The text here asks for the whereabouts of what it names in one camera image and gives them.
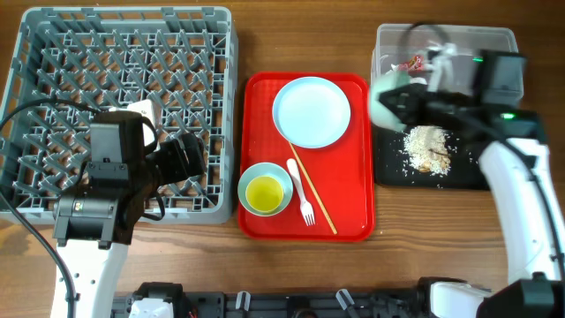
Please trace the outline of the red snack wrapper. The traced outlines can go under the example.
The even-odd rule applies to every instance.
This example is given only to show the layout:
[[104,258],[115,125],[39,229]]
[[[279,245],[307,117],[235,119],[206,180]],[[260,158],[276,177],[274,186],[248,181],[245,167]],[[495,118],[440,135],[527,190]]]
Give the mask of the red snack wrapper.
[[422,72],[426,69],[426,59],[421,55],[413,56],[406,62],[400,64],[392,64],[391,70],[393,72],[406,71],[406,72]]

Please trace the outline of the white napkin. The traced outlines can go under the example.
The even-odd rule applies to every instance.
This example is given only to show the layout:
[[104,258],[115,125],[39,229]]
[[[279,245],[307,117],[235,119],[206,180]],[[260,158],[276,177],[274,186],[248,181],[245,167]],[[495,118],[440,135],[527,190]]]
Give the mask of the white napkin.
[[410,83],[411,84],[426,85],[427,80],[426,80],[426,78],[423,78],[423,77],[410,77]]

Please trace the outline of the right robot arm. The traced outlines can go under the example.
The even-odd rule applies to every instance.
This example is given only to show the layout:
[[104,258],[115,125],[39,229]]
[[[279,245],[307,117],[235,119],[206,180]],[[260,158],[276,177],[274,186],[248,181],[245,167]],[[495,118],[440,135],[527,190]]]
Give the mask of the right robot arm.
[[431,317],[562,317],[564,219],[549,170],[549,149],[538,115],[503,100],[496,85],[522,74],[525,59],[483,50],[472,94],[448,91],[442,79],[450,57],[433,57],[426,84],[407,71],[379,77],[370,87],[369,113],[380,128],[401,132],[434,125],[460,132],[481,149],[478,166],[493,195],[508,256],[508,286],[494,293],[458,281],[431,282]]

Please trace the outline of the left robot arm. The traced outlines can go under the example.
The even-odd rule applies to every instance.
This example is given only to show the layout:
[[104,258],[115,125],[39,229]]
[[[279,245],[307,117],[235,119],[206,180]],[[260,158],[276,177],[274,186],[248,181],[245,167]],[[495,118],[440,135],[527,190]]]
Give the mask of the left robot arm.
[[135,224],[158,190],[203,174],[204,144],[192,132],[144,141],[152,123],[133,111],[101,112],[90,125],[91,158],[55,206],[57,271],[53,317],[108,317]]

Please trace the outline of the yellow plastic cup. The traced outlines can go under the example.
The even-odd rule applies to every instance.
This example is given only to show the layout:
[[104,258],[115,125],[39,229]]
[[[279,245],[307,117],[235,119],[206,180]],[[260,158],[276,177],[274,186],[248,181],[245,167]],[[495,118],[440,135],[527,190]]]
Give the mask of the yellow plastic cup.
[[284,191],[277,179],[258,176],[246,187],[245,198],[253,210],[261,214],[270,214],[283,202]]

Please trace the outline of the rice food waste pile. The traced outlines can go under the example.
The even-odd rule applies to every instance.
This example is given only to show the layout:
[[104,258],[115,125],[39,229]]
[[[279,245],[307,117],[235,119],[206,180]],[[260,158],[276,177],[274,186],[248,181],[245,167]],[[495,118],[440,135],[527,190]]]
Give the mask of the rice food waste pile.
[[419,125],[403,136],[402,153],[407,163],[420,173],[447,176],[451,158],[447,146],[448,133],[436,126]]

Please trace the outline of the green bowl with rice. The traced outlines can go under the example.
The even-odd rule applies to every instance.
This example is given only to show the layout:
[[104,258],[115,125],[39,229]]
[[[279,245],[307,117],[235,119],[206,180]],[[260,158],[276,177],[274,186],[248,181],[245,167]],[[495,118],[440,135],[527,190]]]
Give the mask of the green bowl with rice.
[[389,72],[375,79],[370,86],[368,113],[374,125],[379,128],[401,133],[406,124],[380,102],[380,95],[410,83],[406,72]]

